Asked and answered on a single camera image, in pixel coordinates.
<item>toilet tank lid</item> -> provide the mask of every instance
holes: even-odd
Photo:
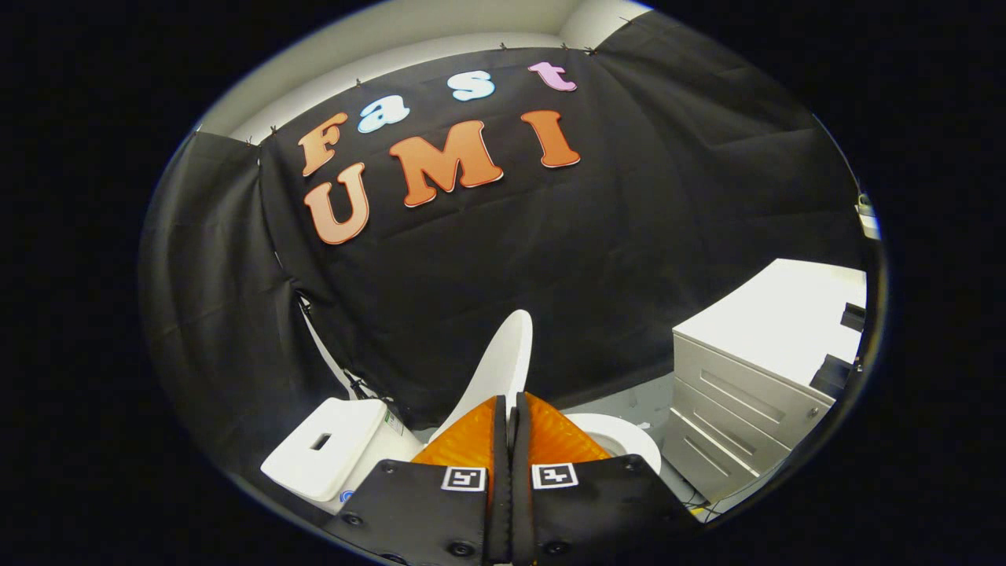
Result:
[[[378,399],[328,399],[273,450],[261,469],[291,492],[331,501],[387,413]]]

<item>toilet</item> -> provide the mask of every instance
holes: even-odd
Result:
[[[512,313],[496,331],[468,388],[431,442],[497,395],[506,396],[509,418],[527,380],[531,340],[531,316],[525,311]],[[410,461],[426,446],[383,401],[333,398],[290,433],[260,469],[301,499],[336,515],[377,462]]]
[[[660,448],[643,429],[625,419],[600,413],[573,413],[566,415],[588,436],[612,456],[638,454],[660,474]]]
[[[411,460],[423,446],[379,399],[326,399],[260,469],[302,500],[335,515],[377,462]]]

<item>toilet bowl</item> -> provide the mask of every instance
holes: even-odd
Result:
[[[612,456],[639,454],[660,474],[660,448],[643,429],[627,420],[600,413],[573,413],[566,415],[574,425],[585,432]]]

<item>foam letter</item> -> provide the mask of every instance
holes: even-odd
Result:
[[[448,78],[447,85],[457,88],[454,91],[454,98],[462,102],[484,99],[496,89],[496,84],[493,84],[489,78],[490,75],[485,70],[470,70]]]
[[[401,100],[401,97],[391,95],[370,103],[363,109],[360,116],[363,117],[363,120],[360,120],[360,125],[356,129],[361,134],[369,134],[384,124],[401,122],[408,116],[408,109],[405,108],[405,101]]]
[[[520,117],[534,128],[534,133],[538,135],[538,143],[541,144],[541,164],[545,167],[565,167],[579,163],[579,154],[569,149],[569,144],[562,135],[559,128],[558,112],[554,110],[535,110]]]
[[[503,169],[497,167],[482,140],[485,124],[478,120],[455,124],[447,134],[444,151],[421,137],[402,140],[388,150],[401,162],[408,194],[405,205],[412,207],[437,197],[437,189],[428,185],[423,173],[430,175],[447,192],[454,191],[461,165],[461,186],[473,187],[499,180]]]
[[[304,176],[318,170],[319,167],[328,163],[328,160],[335,155],[334,149],[329,149],[328,145],[335,145],[339,141],[339,128],[336,126],[346,122],[345,112],[340,112],[328,120],[322,122],[314,130],[308,132],[297,145],[304,148]]]
[[[363,180],[360,178],[362,171],[363,163],[354,163],[343,169],[336,177],[336,180],[345,185],[352,207],[349,219],[344,222],[336,220],[335,212],[332,210],[332,200],[328,197],[332,183],[323,182],[304,197],[304,203],[311,209],[311,218],[322,241],[337,245],[355,237],[367,224],[370,207],[367,204],[367,193],[363,190]]]
[[[559,76],[560,72],[565,72],[565,69],[561,66],[552,66],[545,61],[541,61],[537,64],[532,64],[527,67],[527,69],[537,72],[538,76],[541,76],[541,79],[545,81],[545,84],[548,84],[556,90],[568,92],[576,89],[575,82],[563,80],[562,77]]]

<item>orange gripper pad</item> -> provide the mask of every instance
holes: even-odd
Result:
[[[489,503],[493,499],[493,417],[496,397],[469,411],[423,449],[413,463],[488,469]]]
[[[524,395],[531,411],[530,463],[578,463],[612,457],[557,409],[530,393]]]

